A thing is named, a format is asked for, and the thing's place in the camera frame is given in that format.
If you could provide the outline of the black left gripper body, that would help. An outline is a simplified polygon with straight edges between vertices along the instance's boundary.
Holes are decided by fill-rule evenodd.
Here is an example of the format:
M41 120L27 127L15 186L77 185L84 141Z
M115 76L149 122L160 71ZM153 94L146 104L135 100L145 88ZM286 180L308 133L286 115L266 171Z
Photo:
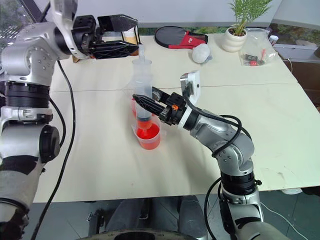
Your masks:
M102 59L97 45L102 43L102 30L97 27L93 15L81 15L75 18L72 29L73 40L77 49L84 55L94 59Z

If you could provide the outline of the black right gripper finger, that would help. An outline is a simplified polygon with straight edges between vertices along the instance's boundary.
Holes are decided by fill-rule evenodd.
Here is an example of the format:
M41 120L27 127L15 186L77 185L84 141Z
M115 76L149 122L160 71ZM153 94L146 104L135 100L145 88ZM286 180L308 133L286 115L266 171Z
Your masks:
M171 95L154 86L152 87L152 99L159 103L172 103Z
M132 97L140 107L156 116L159 116L160 113L165 109L164 106L156 103L152 98L148 96L133 94Z

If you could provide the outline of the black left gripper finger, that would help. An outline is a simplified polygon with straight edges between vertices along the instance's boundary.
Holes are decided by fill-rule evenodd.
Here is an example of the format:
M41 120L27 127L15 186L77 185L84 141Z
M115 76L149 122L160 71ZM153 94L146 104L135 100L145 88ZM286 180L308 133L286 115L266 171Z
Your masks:
M91 47L91 55L97 60L125 58L133 54L138 49L138 44L122 40L113 40L93 44Z
M124 14L99 16L99 27L103 32L126 32L138 25L138 20Z

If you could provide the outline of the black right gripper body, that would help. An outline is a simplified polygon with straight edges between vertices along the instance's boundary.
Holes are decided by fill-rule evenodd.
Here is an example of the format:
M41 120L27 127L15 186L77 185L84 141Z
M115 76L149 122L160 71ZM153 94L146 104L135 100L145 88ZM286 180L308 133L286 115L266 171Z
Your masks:
M178 93L173 92L171 94L171 100L172 103L163 103L166 107L159 115L160 121L170 126L178 125L187 109L184 97Z

